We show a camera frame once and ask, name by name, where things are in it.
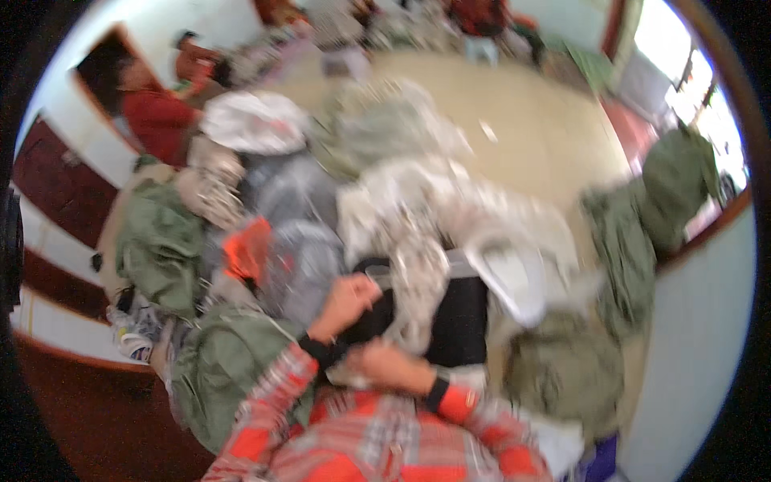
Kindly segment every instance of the dark hair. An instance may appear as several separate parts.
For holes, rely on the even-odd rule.
[[[192,32],[190,30],[185,30],[182,32],[182,35],[180,35],[179,39],[174,43],[173,47],[177,50],[182,49],[182,42],[188,39],[195,39],[198,37],[198,34],[196,32]]]

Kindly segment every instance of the green cloth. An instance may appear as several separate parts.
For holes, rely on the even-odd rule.
[[[146,180],[126,203],[116,239],[116,273],[150,302],[183,318],[195,317],[204,222],[182,204],[173,182]]]
[[[503,388],[514,402],[556,420],[580,421],[587,440],[616,430],[624,358],[608,335],[589,332],[578,315],[551,312],[511,347]]]
[[[680,247],[685,225],[708,195],[719,199],[712,146],[681,125],[654,144],[640,178],[582,199],[594,246],[608,272],[598,311],[617,340],[647,328],[653,310],[656,251]]]
[[[276,321],[291,333],[287,322]],[[172,387],[184,422],[198,441],[218,453],[231,433],[239,403],[290,340],[266,315],[232,304],[215,305],[185,340]],[[289,414],[308,423],[312,390]]]
[[[643,331],[652,316],[656,253],[640,223],[638,205],[644,199],[641,178],[583,199],[598,258],[608,272],[598,314],[619,340]]]
[[[136,161],[134,161],[134,173],[138,173],[140,169],[142,169],[145,166],[152,166],[154,164],[160,163],[160,160],[148,153],[141,154],[139,157],[137,157]]]
[[[645,202],[640,219],[657,251],[674,251],[683,229],[708,196],[721,200],[712,144],[685,126],[666,133],[651,147],[642,166]]]

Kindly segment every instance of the orange plaid shirt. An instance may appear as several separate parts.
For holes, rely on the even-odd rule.
[[[508,403],[450,386],[435,415],[412,397],[322,387],[307,429],[285,414],[317,362],[296,343],[241,403],[203,482],[547,482],[527,424]]]

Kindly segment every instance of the white fabric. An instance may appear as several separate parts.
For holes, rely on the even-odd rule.
[[[277,93],[225,93],[206,104],[200,128],[237,152],[278,155],[305,146],[308,115]]]
[[[529,413],[513,404],[513,414],[530,425],[540,455],[546,460],[552,477],[560,480],[575,467],[584,453],[584,434],[578,422],[559,423]]]

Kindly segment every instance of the dark red wood panel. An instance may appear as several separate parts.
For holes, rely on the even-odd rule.
[[[105,310],[109,302],[104,290],[50,263],[29,249],[24,250],[22,283],[75,313],[107,323]]]
[[[41,416],[80,480],[189,482],[214,461],[174,422],[154,372],[95,366],[28,335],[14,338]]]
[[[96,247],[118,194],[41,117],[16,157],[13,182],[46,217],[91,248]]]

